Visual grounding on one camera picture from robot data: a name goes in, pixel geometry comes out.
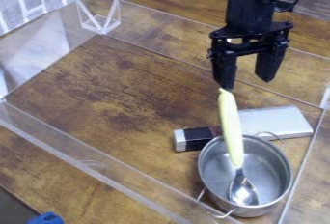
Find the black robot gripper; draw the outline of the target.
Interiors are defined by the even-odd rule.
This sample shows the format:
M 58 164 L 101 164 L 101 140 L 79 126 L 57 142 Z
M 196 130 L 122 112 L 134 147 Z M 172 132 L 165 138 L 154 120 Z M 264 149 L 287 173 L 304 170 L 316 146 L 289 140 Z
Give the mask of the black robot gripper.
M 276 78 L 288 44 L 275 42 L 293 28 L 288 22 L 275 22 L 276 1 L 228 0 L 226 25 L 210 33 L 209 49 L 214 80 L 226 90 L 234 89 L 242 55 L 258 53 L 257 76 L 265 82 Z

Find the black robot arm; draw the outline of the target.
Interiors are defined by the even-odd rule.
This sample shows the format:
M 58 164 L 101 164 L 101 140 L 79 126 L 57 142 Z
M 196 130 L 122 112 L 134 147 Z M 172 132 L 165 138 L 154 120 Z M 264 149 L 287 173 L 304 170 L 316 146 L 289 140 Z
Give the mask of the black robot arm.
M 265 81 L 276 78 L 289 46 L 291 22 L 275 22 L 275 12 L 292 10 L 300 0 L 228 0 L 226 26 L 210 33 L 208 57 L 213 77 L 233 90 L 238 57 L 256 54 L 256 74 Z

